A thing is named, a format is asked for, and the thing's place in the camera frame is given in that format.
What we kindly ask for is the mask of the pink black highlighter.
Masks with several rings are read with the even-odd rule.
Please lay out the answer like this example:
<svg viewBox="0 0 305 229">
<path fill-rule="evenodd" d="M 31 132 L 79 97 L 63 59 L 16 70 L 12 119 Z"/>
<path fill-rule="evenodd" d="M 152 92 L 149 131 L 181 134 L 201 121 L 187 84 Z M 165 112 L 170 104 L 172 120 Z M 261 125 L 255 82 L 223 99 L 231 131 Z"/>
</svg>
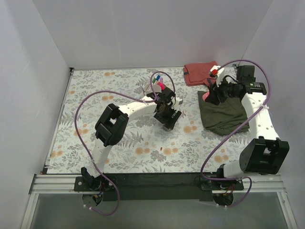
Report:
<svg viewBox="0 0 305 229">
<path fill-rule="evenodd" d="M 163 83 L 159 83 L 159 86 L 161 88 L 161 90 L 163 91 L 165 89 L 164 84 Z"/>
</svg>

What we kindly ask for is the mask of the pink round sharpener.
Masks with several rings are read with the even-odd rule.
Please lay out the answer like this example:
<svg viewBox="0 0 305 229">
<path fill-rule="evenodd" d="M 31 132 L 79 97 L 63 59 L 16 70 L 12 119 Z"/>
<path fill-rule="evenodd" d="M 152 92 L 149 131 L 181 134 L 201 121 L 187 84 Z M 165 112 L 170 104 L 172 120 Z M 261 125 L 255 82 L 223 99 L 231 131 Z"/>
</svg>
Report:
<svg viewBox="0 0 305 229">
<path fill-rule="evenodd" d="M 203 94 L 203 95 L 202 95 L 203 101 L 206 101 L 206 99 L 208 98 L 208 96 L 209 96 L 209 93 Z"/>
</svg>

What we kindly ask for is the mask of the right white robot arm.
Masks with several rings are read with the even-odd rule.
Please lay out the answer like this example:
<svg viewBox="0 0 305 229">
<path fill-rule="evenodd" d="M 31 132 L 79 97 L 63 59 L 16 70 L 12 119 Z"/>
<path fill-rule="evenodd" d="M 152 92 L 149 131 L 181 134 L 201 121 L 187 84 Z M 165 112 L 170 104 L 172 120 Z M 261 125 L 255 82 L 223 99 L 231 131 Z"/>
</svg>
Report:
<svg viewBox="0 0 305 229">
<path fill-rule="evenodd" d="M 221 165 L 210 178 L 223 190 L 248 174 L 277 174 L 289 151 L 289 143 L 280 139 L 270 117 L 270 86 L 257 82 L 254 71 L 253 65 L 238 66 L 232 80 L 221 66 L 215 65 L 209 72 L 216 81 L 209 87 L 206 102 L 219 105 L 228 98 L 239 98 L 247 116 L 243 125 L 249 124 L 252 138 L 237 161 Z"/>
</svg>

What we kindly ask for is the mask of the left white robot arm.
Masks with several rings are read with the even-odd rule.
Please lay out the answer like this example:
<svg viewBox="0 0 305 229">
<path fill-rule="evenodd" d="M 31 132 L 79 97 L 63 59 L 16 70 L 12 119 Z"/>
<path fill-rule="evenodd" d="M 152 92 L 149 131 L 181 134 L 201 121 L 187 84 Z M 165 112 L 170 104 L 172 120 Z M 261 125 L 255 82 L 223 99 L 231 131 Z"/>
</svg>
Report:
<svg viewBox="0 0 305 229">
<path fill-rule="evenodd" d="M 118 144 L 125 133 L 128 123 L 139 117 L 153 114 L 167 130 L 172 130 L 181 115 L 178 107 L 183 99 L 165 88 L 159 92 L 146 93 L 141 99 L 116 106 L 109 104 L 95 124 L 95 145 L 89 153 L 91 165 L 81 168 L 81 176 L 89 190 L 96 191 L 102 186 L 101 173 L 110 150 Z"/>
</svg>

